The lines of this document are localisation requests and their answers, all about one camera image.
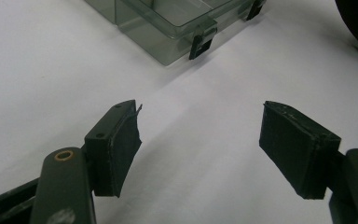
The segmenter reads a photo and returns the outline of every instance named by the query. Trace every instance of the black plastic clip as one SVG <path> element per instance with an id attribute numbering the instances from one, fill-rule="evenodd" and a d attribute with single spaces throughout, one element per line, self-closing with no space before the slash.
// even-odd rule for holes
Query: black plastic clip
<path id="1" fill-rule="evenodd" d="M 217 33 L 217 22 L 214 20 L 206 21 L 201 24 L 198 31 L 195 32 L 193 45 L 191 46 L 189 60 L 199 57 L 203 52 L 211 47 L 212 39 Z"/>
<path id="2" fill-rule="evenodd" d="M 266 3 L 266 0 L 255 0 L 252 4 L 251 11 L 248 14 L 248 17 L 246 18 L 247 21 L 253 19 L 255 16 L 257 16 L 260 13 L 261 7 Z"/>

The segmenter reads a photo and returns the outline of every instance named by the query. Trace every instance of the transparent plastic container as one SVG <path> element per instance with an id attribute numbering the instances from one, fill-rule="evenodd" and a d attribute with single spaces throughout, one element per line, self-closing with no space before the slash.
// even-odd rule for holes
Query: transparent plastic container
<path id="1" fill-rule="evenodd" d="M 195 59 L 214 36 L 238 19 L 250 20 L 263 0 L 86 0 L 122 33 L 164 65 Z"/>

